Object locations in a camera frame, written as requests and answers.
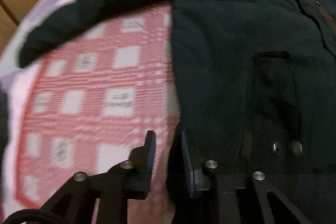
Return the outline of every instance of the jacket sleeve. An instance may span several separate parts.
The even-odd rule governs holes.
[[[151,0],[77,0],[59,8],[27,37],[19,53],[24,68],[41,55],[69,41],[95,23],[149,3]]]

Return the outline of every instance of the bed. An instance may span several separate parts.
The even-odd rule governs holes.
[[[102,22],[18,69],[17,51],[29,31],[71,1],[40,0],[2,55],[0,80],[10,110],[4,214],[40,207],[76,171],[107,171],[142,145],[147,130],[154,130],[152,191],[146,201],[129,202],[129,223],[170,223],[174,207],[165,190],[165,168],[179,104],[170,59],[169,3]]]

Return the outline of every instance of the black metal frame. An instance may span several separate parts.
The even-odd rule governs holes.
[[[148,131],[143,146],[108,172],[87,176],[77,172],[42,207],[69,224],[90,224],[99,198],[97,224],[127,223],[127,200],[145,199],[150,191],[156,137]]]
[[[145,199],[150,191],[155,141],[148,131],[145,144],[128,160],[99,175],[75,173],[41,210],[27,214],[46,214],[52,224],[91,224],[99,198],[96,224],[126,224],[127,200]],[[217,162],[202,162],[188,130],[182,133],[182,156],[189,199],[176,206],[173,224],[311,224],[262,172],[225,174]],[[13,213],[4,224],[31,222],[22,217],[25,211]]]
[[[190,200],[176,209],[173,224],[311,224],[262,172],[224,174],[202,162],[189,130],[182,132],[182,154]]]

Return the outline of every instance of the pocket zipper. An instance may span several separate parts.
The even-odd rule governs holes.
[[[331,16],[327,13],[327,11],[323,8],[323,6],[320,4],[318,0],[314,0],[316,5],[319,7],[319,10],[321,14],[325,17],[325,19],[329,22],[331,27],[336,31],[336,23],[335,21],[331,18]]]

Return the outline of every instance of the jacket pocket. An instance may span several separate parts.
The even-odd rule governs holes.
[[[255,54],[252,77],[251,171],[300,172],[301,115],[291,55]]]

